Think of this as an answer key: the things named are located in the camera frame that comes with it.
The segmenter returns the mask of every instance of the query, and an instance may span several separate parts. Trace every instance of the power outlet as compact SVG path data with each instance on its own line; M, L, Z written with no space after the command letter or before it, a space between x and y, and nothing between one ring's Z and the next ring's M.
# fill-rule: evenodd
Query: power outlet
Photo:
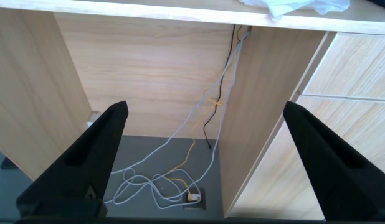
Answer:
M191 195L189 196L188 192L184 194L184 203L191 201L201 200L198 203L191 205L184 205L183 208L186 210L205 210L206 209L206 198L205 198L205 189L199 188L201 194L199 194L198 189L195 187L190 188Z

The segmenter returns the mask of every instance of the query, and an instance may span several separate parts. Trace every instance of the desk top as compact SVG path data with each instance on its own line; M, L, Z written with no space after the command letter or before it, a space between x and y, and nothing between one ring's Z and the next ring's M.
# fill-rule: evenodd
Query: desk top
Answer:
M341 13L298 10L279 21L272 21L267 9L238 0L0 0L0 7L385 35L385 9L367 0L352 0Z

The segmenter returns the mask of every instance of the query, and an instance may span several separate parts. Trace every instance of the tangled cable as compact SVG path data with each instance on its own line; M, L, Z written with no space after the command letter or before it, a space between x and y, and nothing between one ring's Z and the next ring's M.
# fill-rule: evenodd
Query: tangled cable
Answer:
M199 203L199 201L197 202L188 202L188 203L174 203L174 204L171 204L171 205L167 205L167 206L160 206L157 199L156 199L156 196L155 196L155 193L157 195L159 195L159 197L163 200L167 200L169 202L179 202L180 200L182 200L183 198L183 194L185 194L187 191L189 191L189 189L192 187L192 186L195 186L195 188L198 189L198 192L199 194L201 193L199 191L199 187L197 186L197 183L202 180L202 178L205 177L205 175L207 174L207 172L209 171L209 169L212 167L212 164L214 162L214 156L215 156L215 152L216 152L216 149L217 149L217 143L219 142L219 136L220 136L220 132L221 132L221 128L222 128L222 124L223 124L223 118L224 118L224 113L226 112L226 106L227 106L227 102L228 102L228 99L229 99L229 95L230 95L230 92L231 92L231 89L232 87L234 86L234 83L235 83L235 76L236 76L236 73L237 73L237 69L238 69L238 63L239 63L239 58L240 58L240 52L241 52L241 48L243 46L243 43L244 43L244 40L249 36L250 32L246 32L243 36L243 38L241 38L240 42L237 44L237 48L232 52L231 54L231 57L228 59L227 61L227 65L224 67L224 70L223 70L223 73L222 75L217 79L217 81L215 83L212 84L212 86L210 87L210 89L208 89L208 91L206 91L206 93L204 94L204 96L201 98L201 100L197 103L197 105L190 111L190 113L188 114L186 120L180 125L180 127L176 130L176 132L174 134L172 134L172 136L169 137L169 139L164 143L162 144L160 147L156 148L153 152L151 152L150 154L148 154L144 159L142 159L141 161L139 162L136 162L135 164L129 166L129 167L126 167L122 170L118 170L118 171L113 171L111 172L111 174L119 174L119 173L123 173L123 183L119 186L119 188L116 190L113 198L109 201L106 201L105 203L114 203L115 205L121 205L123 203L127 203L128 201L130 201L134 196L136 196L144 187L146 186L150 186L151 187L151 193L153 195L153 198L154 198L154 201L155 201L155 204L156 206L159 208L159 209L167 209L167 208L171 208L171 207L175 207L175 206L183 206L183 205L191 205L191 204L195 204L195 203ZM226 93L226 97L224 99L224 108L222 110L222 114L221 114L221 120L220 120L220 125L219 125L219 131L217 133L217 138L216 138L216 143L215 143L215 146L214 146L214 149L212 151L212 159L211 159L211 163L209 164L208 168L206 169L206 171L203 173L203 175L198 178L197 180L193 180L193 178L191 178L191 176L184 170L184 169L180 169L178 168L179 166L175 167L177 169L172 169L170 171L168 171L167 173L165 174L155 174L154 176L152 176L151 179L143 176L143 175L139 175L139 174L136 174L136 171L134 170L134 166L137 166L138 164L141 164L142 162L144 162L145 160L147 160L147 158L149 158L150 156L152 156L154 153L156 153L158 150L160 150L162 147L164 147L165 145L167 145L170 140L180 131L180 129L187 123L187 121L189 120L189 118L191 117L192 113L194 112L194 110L206 99L207 95L211 92L211 90L214 88L214 86L216 86L220 81L221 79L224 77L227 69L230 67L232 61L233 61L233 58L234 57L237 57L236 59L236 63L235 63L235 67L234 67L234 75L233 75L233 81L232 81L232 84L231 86L229 87L227 93ZM129 178L126 178L126 174L128 171L132 171L133 175ZM172 173L175 173L175 172L180 172L180 173L183 173L185 174L188 179L191 181L191 184L189 184L189 186L186 187L185 190L181 190L172 180L178 180L178 181L183 181L182 179L178 179L178 178L167 178L166 176L169 175L169 174L172 174ZM138 179L141 179L143 180L142 182L135 182L136 180ZM170 197L165 197L158 189L158 187L155 185L155 182L160 180L160 179L164 179L164 180L167 180L169 181L171 184L174 185L174 187L176 188L176 190L178 191L178 194L174 195L174 196L170 196ZM121 194L131 185L135 185L135 186L140 186L140 188L134 193L132 194L131 196L129 196L128 198L124 199L123 201L117 201L117 199L121 196Z

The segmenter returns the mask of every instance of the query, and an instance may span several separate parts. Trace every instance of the yellow cable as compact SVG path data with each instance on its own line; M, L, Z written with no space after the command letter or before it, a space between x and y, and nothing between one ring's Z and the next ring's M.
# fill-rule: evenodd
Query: yellow cable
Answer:
M233 63L235 62L235 60L236 60L236 56L234 55L233 61L232 61L231 64L233 64ZM208 109L201 115L201 117L199 118L199 120L198 120L198 121L195 123L195 125L191 128L192 144L191 144L190 148L188 149L187 156L186 156L184 162L182 162L180 165L176 166L175 168L169 170L168 172L174 171L175 169L177 169L177 168L183 166L183 165L187 162L188 157L190 156L190 152L191 152L191 150L193 149L193 147L195 146L195 143L196 143L195 137L194 137L194 133L193 133L194 129L195 129L195 128L198 126L198 124L202 121L203 117L204 117L205 115L207 115L208 112L210 112L211 109L213 109L216 105L223 105L223 101L214 101L214 100L213 100L212 98L210 98L209 96L207 97L207 99L208 99L209 101L213 102L214 104L213 104L210 108L208 108ZM187 188L188 193L191 194L190 189L188 188L188 185L187 185L187 183L186 183L184 180L178 179L178 178L167 178L167 177L165 177L165 178L168 179L168 180L178 180L178 181L183 182L184 185L185 185L186 188Z
M190 189L188 189L188 185L187 185L187 183L184 180L179 179L179 178L167 178L167 179L168 180L178 180L178 181L181 181L186 186L188 193L191 194Z

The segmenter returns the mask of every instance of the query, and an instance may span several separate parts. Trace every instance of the wooden desk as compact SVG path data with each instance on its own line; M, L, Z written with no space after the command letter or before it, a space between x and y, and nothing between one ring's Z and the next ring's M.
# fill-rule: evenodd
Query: wooden desk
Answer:
M364 0L276 22L237 0L1 0L0 150L35 179L121 100L124 134L170 136L219 76L232 24L253 27L219 145L225 216L322 219L282 109L306 106L385 171L385 9Z

